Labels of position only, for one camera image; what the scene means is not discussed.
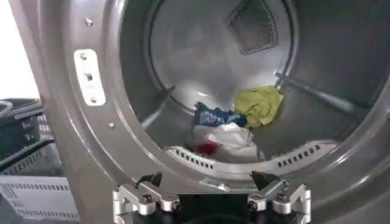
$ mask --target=white cloth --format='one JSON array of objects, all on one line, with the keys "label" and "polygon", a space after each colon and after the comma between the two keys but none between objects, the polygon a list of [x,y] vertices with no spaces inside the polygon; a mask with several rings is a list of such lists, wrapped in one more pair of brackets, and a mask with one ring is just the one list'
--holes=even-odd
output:
[{"label": "white cloth", "polygon": [[193,130],[190,144],[194,147],[212,141],[221,145],[211,155],[214,159],[225,163],[255,163],[262,158],[258,157],[253,135],[233,122],[218,127],[198,125]]}]

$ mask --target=screw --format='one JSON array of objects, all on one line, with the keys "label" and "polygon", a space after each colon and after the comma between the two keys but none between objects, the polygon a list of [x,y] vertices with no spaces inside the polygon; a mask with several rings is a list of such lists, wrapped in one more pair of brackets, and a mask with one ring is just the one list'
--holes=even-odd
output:
[{"label": "screw", "polygon": [[249,212],[255,212],[257,210],[257,205],[253,201],[248,202]]},{"label": "screw", "polygon": [[85,18],[85,25],[87,25],[88,27],[93,26],[93,21],[92,21],[92,19]]},{"label": "screw", "polygon": [[182,208],[182,205],[180,204],[180,202],[175,201],[175,202],[172,203],[172,210],[173,210],[174,212],[180,211],[181,208]]},{"label": "screw", "polygon": [[110,129],[112,130],[112,129],[115,128],[115,124],[114,124],[114,123],[109,123],[109,124],[108,124],[108,127],[110,127]]},{"label": "screw", "polygon": [[286,201],[286,195],[283,193],[277,194],[276,195],[276,200],[278,201]]},{"label": "screw", "polygon": [[261,200],[261,199],[263,199],[263,196],[258,195],[258,194],[252,194],[250,196],[250,198],[253,199],[253,200]]},{"label": "screw", "polygon": [[142,198],[143,198],[143,201],[145,203],[150,203],[153,200],[153,198],[150,194],[144,194],[144,195],[142,195]]},{"label": "screw", "polygon": [[81,58],[81,60],[86,60],[87,59],[87,56],[85,56],[85,54],[84,53],[81,53],[80,54],[80,58]]}]

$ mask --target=gray laundry basket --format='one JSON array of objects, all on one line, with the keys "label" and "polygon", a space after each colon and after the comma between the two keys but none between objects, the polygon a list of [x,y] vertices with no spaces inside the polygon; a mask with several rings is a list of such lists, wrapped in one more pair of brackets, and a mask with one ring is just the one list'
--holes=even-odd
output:
[{"label": "gray laundry basket", "polygon": [[79,221],[53,141],[40,141],[0,167],[7,167],[0,172],[0,194],[17,214],[25,219]]},{"label": "gray laundry basket", "polygon": [[79,221],[46,116],[36,110],[18,115],[0,126],[0,195],[25,219]]}]

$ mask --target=blue cloth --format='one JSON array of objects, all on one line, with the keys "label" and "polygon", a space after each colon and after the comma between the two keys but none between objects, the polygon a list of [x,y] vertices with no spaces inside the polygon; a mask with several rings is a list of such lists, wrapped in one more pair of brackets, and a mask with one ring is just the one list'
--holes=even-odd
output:
[{"label": "blue cloth", "polygon": [[221,124],[229,124],[231,122],[244,127],[247,123],[246,116],[243,114],[234,114],[231,110],[222,111],[218,107],[212,110],[201,102],[196,104],[194,121],[196,125],[209,127],[218,127]]}]

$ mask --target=red cloth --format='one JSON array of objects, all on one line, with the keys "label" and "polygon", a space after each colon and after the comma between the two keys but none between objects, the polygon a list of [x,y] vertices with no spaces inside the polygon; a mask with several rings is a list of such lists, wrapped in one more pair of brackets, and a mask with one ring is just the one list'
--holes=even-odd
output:
[{"label": "red cloth", "polygon": [[219,148],[221,145],[212,141],[208,141],[206,144],[197,145],[195,147],[195,151],[212,155],[214,154],[215,150]]}]

